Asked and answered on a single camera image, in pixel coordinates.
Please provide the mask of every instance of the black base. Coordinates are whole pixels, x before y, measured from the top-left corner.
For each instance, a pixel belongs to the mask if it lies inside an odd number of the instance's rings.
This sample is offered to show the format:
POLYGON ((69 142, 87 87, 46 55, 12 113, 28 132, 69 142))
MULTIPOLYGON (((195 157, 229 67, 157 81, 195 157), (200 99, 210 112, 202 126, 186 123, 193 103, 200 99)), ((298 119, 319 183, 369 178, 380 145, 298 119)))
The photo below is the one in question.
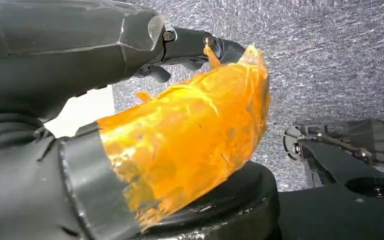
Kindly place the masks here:
POLYGON ((132 240, 264 240, 277 229, 273 174, 248 162, 228 181, 132 240))
POLYGON ((279 196, 283 240, 384 240, 384 199, 342 184, 279 196))

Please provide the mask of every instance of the white wall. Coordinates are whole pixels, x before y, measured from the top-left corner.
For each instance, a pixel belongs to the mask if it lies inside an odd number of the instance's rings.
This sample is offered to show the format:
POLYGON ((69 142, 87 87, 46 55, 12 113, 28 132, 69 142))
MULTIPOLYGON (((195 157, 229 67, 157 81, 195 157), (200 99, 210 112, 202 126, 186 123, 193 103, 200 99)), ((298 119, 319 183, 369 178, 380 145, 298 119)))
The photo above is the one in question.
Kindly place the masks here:
POLYGON ((79 127, 114 113, 113 90, 108 86, 69 99, 59 116, 45 126, 57 138, 72 137, 79 127))

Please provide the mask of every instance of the metal bolt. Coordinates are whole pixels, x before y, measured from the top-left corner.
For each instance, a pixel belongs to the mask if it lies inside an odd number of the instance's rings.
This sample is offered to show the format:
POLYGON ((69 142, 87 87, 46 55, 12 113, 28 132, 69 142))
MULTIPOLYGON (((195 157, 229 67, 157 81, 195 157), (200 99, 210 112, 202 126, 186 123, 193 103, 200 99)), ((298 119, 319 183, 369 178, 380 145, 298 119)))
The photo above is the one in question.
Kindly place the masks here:
POLYGON ((375 190, 375 191, 377 192, 377 195, 378 195, 378 196, 382 196, 381 189, 382 189, 382 188, 380 188, 380 187, 378 187, 378 186, 375 186, 375 187, 373 188, 373 190, 375 190))
POLYGON ((204 44, 208 44, 210 47, 214 44, 214 38, 210 35, 204 37, 204 44))
POLYGON ((295 154, 299 154, 300 153, 300 145, 298 143, 294 143, 293 144, 292 152, 295 153, 295 154))
POLYGON ((162 38, 166 42, 171 42, 175 39, 175 35, 171 31, 166 31, 162 34, 162 38))
POLYGON ((354 198, 354 202, 356 202, 358 204, 363 204, 364 203, 364 199, 362 199, 362 198, 354 198))

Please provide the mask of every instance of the orange object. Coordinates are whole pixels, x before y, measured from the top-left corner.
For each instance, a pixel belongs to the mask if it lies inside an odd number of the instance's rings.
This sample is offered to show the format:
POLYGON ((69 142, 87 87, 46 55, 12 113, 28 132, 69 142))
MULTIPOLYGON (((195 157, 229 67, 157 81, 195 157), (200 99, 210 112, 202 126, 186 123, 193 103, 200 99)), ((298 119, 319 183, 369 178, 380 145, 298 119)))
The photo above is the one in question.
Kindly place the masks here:
POLYGON ((210 72, 174 84, 97 122, 113 170, 129 187, 128 207, 144 229, 227 180, 252 156, 265 130, 270 95, 263 54, 248 47, 210 72))

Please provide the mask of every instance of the black round platform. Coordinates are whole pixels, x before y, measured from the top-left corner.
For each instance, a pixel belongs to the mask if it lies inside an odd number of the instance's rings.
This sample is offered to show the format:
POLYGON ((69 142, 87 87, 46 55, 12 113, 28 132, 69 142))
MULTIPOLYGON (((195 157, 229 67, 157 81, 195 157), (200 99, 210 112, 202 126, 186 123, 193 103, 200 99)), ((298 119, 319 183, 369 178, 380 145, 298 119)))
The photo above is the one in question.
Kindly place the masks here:
POLYGON ((273 174, 247 162, 226 182, 131 239, 264 240, 277 228, 279 215, 273 174))

